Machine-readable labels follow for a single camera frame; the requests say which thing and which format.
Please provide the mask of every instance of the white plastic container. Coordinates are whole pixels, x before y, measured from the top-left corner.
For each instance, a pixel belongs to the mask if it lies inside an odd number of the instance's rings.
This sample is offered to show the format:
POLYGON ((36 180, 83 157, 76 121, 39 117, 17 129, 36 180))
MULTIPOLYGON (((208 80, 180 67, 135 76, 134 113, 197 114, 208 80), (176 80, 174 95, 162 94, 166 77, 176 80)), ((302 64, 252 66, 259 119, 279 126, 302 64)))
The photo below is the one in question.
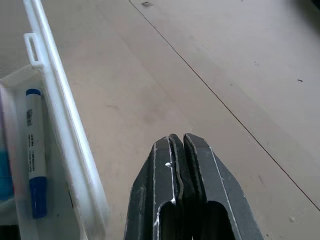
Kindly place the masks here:
POLYGON ((102 240, 105 192, 40 0, 24 0, 31 65, 0 80, 6 141, 22 240, 102 240), (26 161, 26 90, 43 93, 47 216, 32 218, 26 161))

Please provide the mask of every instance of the blue marker cap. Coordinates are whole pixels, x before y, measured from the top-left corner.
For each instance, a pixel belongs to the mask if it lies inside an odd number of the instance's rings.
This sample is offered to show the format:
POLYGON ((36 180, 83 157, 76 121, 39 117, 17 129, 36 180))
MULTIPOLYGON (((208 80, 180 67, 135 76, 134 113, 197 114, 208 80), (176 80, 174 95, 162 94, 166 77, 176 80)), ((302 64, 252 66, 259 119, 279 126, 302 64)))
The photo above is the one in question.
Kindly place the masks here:
POLYGON ((29 180, 31 193, 32 216, 39 219, 47 215, 47 178, 37 176, 29 180))
POLYGON ((36 88, 30 88, 25 92, 25 95, 28 96, 29 94, 38 94, 41 96, 41 92, 40 90, 36 89, 36 88))

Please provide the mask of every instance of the plastic container handle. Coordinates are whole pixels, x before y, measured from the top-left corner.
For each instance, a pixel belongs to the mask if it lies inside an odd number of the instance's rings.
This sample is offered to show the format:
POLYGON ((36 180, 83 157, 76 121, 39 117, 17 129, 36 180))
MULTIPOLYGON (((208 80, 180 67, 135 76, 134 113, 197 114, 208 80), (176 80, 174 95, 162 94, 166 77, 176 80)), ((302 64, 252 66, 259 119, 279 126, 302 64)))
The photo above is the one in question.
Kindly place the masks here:
POLYGON ((25 33, 23 35, 26 51, 28 53, 29 61, 34 68, 43 68, 44 62, 42 60, 41 51, 39 49, 37 35, 34 32, 25 33))

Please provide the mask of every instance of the marker label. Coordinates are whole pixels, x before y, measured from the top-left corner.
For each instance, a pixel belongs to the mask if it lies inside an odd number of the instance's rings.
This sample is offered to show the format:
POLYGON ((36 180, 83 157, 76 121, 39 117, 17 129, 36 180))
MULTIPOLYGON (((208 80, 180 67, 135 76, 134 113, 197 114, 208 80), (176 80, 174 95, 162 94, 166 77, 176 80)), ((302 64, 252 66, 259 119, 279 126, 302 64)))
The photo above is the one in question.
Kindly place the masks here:
POLYGON ((42 100, 38 94, 26 96, 26 124, 29 179, 46 177, 42 100))

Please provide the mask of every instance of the blue marker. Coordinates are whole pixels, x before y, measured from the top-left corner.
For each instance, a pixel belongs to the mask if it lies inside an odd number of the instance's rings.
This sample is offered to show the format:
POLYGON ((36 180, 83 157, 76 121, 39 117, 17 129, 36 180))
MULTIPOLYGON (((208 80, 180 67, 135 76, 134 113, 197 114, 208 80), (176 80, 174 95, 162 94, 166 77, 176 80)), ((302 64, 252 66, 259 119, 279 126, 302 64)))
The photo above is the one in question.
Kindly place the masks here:
POLYGON ((38 219, 47 215, 44 123, 41 92, 38 89, 31 88, 26 91, 26 106, 27 160, 32 216, 38 219))

